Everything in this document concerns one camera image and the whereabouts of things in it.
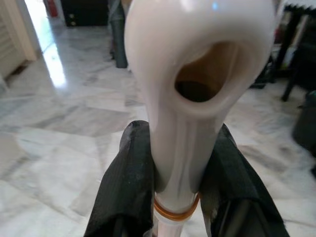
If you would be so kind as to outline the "black cabinet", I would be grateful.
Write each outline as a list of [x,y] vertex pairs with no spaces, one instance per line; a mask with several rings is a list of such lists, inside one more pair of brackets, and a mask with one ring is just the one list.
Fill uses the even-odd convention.
[[107,26],[108,0],[60,0],[67,27]]

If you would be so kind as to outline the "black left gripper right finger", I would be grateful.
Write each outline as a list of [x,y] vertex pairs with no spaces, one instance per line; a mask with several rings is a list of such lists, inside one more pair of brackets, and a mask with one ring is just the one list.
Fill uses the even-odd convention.
[[218,134],[199,195],[208,237],[289,237],[266,186],[226,125]]

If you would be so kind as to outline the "beige wooden door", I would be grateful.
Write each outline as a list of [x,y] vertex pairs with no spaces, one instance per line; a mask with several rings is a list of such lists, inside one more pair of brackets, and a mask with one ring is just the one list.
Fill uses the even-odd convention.
[[40,46],[24,0],[0,0],[0,78],[26,61],[36,61]]

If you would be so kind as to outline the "black bucket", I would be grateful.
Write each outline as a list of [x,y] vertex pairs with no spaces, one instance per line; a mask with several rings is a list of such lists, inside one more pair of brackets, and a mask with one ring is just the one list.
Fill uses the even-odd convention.
[[300,114],[295,123],[292,137],[300,146],[316,152],[316,90],[305,96],[305,101],[299,107]]

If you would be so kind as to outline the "orange rubber band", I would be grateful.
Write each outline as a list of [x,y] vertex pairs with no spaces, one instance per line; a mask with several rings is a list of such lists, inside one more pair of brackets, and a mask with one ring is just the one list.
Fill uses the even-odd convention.
[[192,216],[192,214],[194,213],[194,211],[195,211],[195,209],[196,209],[196,207],[198,205],[199,199],[200,199],[200,196],[199,196],[199,194],[197,194],[192,206],[186,212],[173,213],[173,212],[170,212],[170,211],[164,209],[159,204],[159,202],[157,201],[157,199],[155,197],[154,198],[154,210],[158,214],[160,214],[162,217],[164,217],[164,218],[166,218],[168,220],[180,222],[180,221],[184,221],[184,220],[186,220],[186,219],[188,219],[188,218],[190,218]]

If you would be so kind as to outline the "red cylinder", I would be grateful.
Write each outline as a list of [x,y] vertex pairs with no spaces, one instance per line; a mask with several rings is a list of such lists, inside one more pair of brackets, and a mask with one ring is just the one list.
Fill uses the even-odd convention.
[[54,0],[43,0],[46,11],[50,17],[57,17],[58,12]]

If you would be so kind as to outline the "white long-handled broom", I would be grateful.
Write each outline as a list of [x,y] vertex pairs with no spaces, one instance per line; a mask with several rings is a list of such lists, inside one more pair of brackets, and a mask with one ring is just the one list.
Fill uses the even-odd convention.
[[[164,209],[192,206],[227,114],[269,58],[276,13],[274,0],[132,1],[125,52],[146,104]],[[154,213],[157,237],[180,237],[190,219]]]

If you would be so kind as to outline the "dark grey upright post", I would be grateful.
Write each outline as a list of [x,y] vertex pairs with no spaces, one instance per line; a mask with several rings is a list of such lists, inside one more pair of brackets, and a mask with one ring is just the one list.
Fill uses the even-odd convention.
[[124,47],[125,14],[121,0],[108,0],[109,23],[112,32],[110,54],[116,62],[116,67],[126,69],[127,59]]

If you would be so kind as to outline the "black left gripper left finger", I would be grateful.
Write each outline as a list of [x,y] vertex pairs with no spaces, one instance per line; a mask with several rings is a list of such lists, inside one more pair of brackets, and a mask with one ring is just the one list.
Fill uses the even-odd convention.
[[149,124],[135,120],[101,180],[83,237],[150,237],[154,185]]

